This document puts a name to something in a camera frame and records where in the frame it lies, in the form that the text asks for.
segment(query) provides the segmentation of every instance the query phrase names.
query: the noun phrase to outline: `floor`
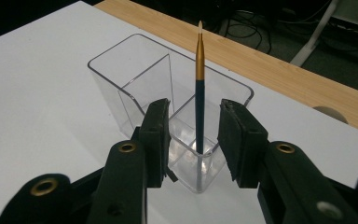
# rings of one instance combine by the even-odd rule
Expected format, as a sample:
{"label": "floor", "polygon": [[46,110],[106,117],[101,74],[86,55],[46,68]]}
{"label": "floor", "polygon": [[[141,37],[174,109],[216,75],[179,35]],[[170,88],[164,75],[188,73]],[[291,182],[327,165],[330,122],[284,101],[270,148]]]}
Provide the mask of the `floor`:
{"label": "floor", "polygon": [[[85,0],[94,5],[101,0]],[[0,35],[37,20],[49,13],[74,3],[75,0],[0,1]],[[307,43],[318,18],[301,22],[277,21],[273,25],[252,11],[238,10],[223,20],[213,31],[250,48],[290,62]],[[358,90],[358,31],[328,25],[316,50],[303,68]]]}

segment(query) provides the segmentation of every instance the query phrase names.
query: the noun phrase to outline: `transparent plastic box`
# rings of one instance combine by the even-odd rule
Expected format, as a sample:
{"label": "transparent plastic box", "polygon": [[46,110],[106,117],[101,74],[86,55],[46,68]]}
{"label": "transparent plastic box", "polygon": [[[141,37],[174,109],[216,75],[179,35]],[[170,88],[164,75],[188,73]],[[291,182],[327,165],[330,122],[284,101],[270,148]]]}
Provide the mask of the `transparent plastic box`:
{"label": "transparent plastic box", "polygon": [[254,92],[205,66],[204,153],[199,154],[195,149],[195,66],[193,59],[143,35],[131,35],[89,61],[120,130],[129,138],[142,124],[149,104],[161,98],[171,101],[169,168],[183,185],[201,193],[226,164],[217,143],[221,100],[247,105]]}

